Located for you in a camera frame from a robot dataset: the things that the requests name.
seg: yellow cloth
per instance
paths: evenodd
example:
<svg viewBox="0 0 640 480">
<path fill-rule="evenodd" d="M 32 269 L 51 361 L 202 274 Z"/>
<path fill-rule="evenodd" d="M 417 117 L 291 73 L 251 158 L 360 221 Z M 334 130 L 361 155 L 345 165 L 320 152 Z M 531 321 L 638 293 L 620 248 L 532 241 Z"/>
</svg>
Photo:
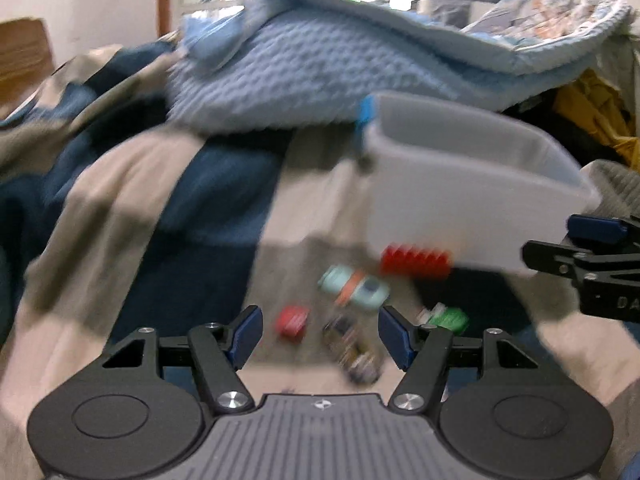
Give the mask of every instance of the yellow cloth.
<svg viewBox="0 0 640 480">
<path fill-rule="evenodd" d="M 635 117 L 628 121 L 619 92 L 587 69 L 580 79 L 558 89 L 553 110 L 604 146 L 613 147 L 626 164 L 640 171 L 640 139 Z"/>
</svg>

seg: gray gripper base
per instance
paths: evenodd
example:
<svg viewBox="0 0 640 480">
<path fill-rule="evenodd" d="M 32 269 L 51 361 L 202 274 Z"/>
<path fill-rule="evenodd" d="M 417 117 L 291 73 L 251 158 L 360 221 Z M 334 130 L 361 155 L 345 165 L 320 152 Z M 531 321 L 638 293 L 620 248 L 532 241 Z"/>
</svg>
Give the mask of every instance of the gray gripper base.
<svg viewBox="0 0 640 480">
<path fill-rule="evenodd" d="M 481 480 L 428 421 L 379 396 L 270 395 L 220 418 L 200 448 L 155 480 Z"/>
</svg>

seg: metal screw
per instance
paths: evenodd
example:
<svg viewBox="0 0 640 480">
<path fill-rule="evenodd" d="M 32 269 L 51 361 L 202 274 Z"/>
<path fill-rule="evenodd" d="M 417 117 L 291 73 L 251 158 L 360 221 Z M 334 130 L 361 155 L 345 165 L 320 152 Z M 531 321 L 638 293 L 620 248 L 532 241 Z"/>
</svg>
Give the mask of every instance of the metal screw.
<svg viewBox="0 0 640 480">
<path fill-rule="evenodd" d="M 248 401 L 249 397 L 244 393 L 235 391 L 225 392 L 218 397 L 218 404 L 230 410 L 242 408 Z"/>
<path fill-rule="evenodd" d="M 394 399 L 394 404 L 401 410 L 413 412 L 424 406 L 424 399 L 418 394 L 401 394 Z"/>
</svg>

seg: blue clip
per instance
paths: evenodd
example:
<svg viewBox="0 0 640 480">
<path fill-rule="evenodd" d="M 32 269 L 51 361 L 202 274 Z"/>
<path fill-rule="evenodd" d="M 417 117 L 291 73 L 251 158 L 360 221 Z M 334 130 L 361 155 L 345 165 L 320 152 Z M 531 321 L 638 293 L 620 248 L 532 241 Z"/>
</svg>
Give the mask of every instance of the blue clip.
<svg viewBox="0 0 640 480">
<path fill-rule="evenodd" d="M 384 308 L 378 314 L 378 335 L 398 368 L 407 371 L 417 352 L 411 348 L 407 330 Z"/>
<path fill-rule="evenodd" d="M 627 227 L 615 218 L 571 215 L 566 221 L 569 238 L 617 245 L 628 235 Z"/>
<path fill-rule="evenodd" d="M 239 370 L 244 366 L 261 337 L 262 311 L 256 308 L 242 324 L 234 330 L 229 350 L 225 352 L 226 358 L 234 370 Z"/>
<path fill-rule="evenodd" d="M 353 147 L 357 156 L 364 154 L 364 128 L 376 117 L 376 102 L 373 95 L 366 96 L 360 104 L 360 115 L 353 133 Z"/>
</svg>

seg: small red box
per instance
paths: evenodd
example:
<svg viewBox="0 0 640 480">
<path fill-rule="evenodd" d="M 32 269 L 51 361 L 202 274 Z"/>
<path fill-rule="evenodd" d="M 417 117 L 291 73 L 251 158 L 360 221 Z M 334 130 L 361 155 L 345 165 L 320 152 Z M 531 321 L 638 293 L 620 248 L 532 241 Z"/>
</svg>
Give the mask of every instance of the small red box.
<svg viewBox="0 0 640 480">
<path fill-rule="evenodd" d="M 276 319 L 275 329 L 281 337 L 299 343 L 305 336 L 306 318 L 310 310 L 305 306 L 287 305 Z"/>
</svg>

